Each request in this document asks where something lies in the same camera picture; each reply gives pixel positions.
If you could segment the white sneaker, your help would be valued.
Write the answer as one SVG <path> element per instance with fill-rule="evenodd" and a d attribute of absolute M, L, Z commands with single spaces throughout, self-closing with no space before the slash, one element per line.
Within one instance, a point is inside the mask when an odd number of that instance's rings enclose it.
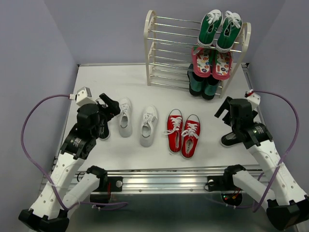
<path fill-rule="evenodd" d="M 132 105 L 128 98 L 119 101 L 120 114 L 118 115 L 118 129 L 122 137 L 127 138 L 132 135 Z"/>
<path fill-rule="evenodd" d="M 142 114 L 140 130 L 140 144 L 143 147 L 150 147 L 153 144 L 157 123 L 157 109 L 152 105 L 147 106 Z"/>

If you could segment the red sneaker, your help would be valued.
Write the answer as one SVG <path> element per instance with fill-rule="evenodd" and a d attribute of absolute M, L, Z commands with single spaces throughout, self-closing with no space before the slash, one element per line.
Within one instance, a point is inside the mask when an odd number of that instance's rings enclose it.
<path fill-rule="evenodd" d="M 178 153 L 182 147 L 183 116 L 179 109 L 173 109 L 167 118 L 167 127 L 164 134 L 168 137 L 169 149 Z"/>
<path fill-rule="evenodd" d="M 182 132 L 183 145 L 181 148 L 182 156 L 190 159 L 194 153 L 200 136 L 201 124 L 197 115 L 191 114 L 184 125 Z"/>

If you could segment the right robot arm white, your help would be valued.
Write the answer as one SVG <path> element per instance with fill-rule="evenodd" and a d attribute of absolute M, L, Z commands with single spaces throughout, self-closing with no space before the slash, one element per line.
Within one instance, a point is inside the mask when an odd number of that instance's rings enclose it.
<path fill-rule="evenodd" d="M 285 230 L 309 218 L 309 196 L 297 184 L 277 153 L 272 135 L 267 127 L 254 118 L 257 114 L 249 98 L 233 99 L 227 97 L 215 114 L 223 117 L 236 138 L 255 158 L 268 179 L 265 186 L 252 177 L 241 165 L 228 166 L 224 174 L 214 182 L 219 190 L 241 189 L 256 202 L 256 208 L 262 207 L 271 224 L 277 230 Z"/>

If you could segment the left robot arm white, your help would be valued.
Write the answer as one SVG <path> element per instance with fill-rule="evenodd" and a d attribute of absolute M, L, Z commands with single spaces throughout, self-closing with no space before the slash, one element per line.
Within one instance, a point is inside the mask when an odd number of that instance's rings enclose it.
<path fill-rule="evenodd" d="M 30 157 L 26 157 L 45 175 L 47 183 L 37 200 L 29 209 L 24 209 L 18 219 L 36 232 L 64 232 L 70 219 L 69 213 L 84 204 L 84 200 L 95 190 L 111 189 L 106 170 L 89 167 L 80 182 L 69 189 L 78 169 L 88 158 L 98 138 L 107 130 L 107 123 L 120 114 L 119 102 L 106 94 L 100 94 L 104 104 L 93 101 L 82 94 L 65 94 L 65 98 L 79 104 L 77 122 L 64 140 L 58 161 L 51 174 Z"/>

